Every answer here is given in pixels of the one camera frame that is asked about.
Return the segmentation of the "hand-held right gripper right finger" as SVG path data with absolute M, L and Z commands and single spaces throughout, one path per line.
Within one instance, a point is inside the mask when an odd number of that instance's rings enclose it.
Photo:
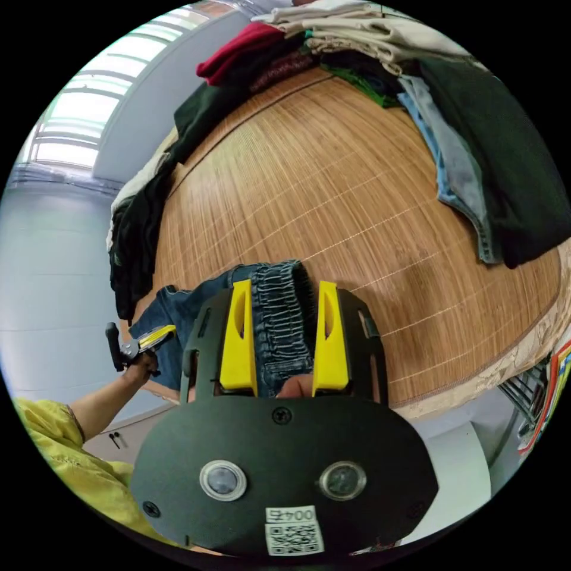
M 312 397 L 344 391 L 349 384 L 343 320 L 337 285 L 319 282 Z

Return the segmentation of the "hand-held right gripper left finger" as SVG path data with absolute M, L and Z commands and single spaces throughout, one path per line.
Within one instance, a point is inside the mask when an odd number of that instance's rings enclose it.
M 227 314 L 219 382 L 224 391 L 258 395 L 253 335 L 252 281 L 234 283 Z

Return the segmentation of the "person's left hand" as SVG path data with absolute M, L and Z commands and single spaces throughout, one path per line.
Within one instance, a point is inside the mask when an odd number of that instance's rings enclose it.
M 131 388 L 141 389 L 151 377 L 157 376 L 158 360 L 153 351 L 140 353 L 135 360 L 128 365 L 122 378 Z

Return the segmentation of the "person's right hand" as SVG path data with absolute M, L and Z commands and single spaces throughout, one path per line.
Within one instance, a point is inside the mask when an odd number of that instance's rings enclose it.
M 311 398 L 313 396 L 313 375 L 301 374 L 289 378 L 277 394 L 277 399 Z

